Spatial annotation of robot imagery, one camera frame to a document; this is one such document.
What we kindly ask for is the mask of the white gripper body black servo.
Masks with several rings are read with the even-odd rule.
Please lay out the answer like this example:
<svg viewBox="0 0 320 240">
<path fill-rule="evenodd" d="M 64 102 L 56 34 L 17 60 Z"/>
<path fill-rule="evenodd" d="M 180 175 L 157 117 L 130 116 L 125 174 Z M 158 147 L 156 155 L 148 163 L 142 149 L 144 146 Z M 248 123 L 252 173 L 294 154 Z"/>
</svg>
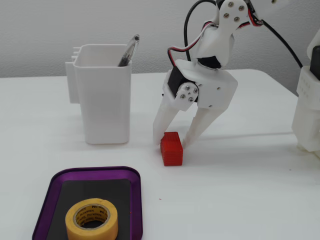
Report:
<svg viewBox="0 0 320 240">
<path fill-rule="evenodd" d="M 203 109 L 227 109 L 237 87 L 226 70 L 178 59 L 164 80 L 163 96 L 175 109 L 189 109 L 195 102 Z"/>
</svg>

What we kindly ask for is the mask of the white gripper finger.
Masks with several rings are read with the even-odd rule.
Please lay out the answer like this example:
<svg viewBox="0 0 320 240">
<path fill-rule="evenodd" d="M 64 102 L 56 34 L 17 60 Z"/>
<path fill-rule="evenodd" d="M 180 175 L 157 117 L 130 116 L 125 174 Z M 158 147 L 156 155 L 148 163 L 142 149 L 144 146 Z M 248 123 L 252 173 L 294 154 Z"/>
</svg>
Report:
<svg viewBox="0 0 320 240">
<path fill-rule="evenodd" d="M 199 104 L 197 104 L 196 114 L 182 141 L 182 147 L 188 148 L 190 145 L 192 145 L 202 135 L 202 133 L 226 110 L 226 107 L 200 107 Z"/>
<path fill-rule="evenodd" d="M 193 82 L 185 82 L 173 94 L 168 83 L 163 84 L 163 98 L 153 122 L 153 143 L 159 145 L 169 125 L 179 111 L 186 112 L 199 95 Z"/>
</svg>

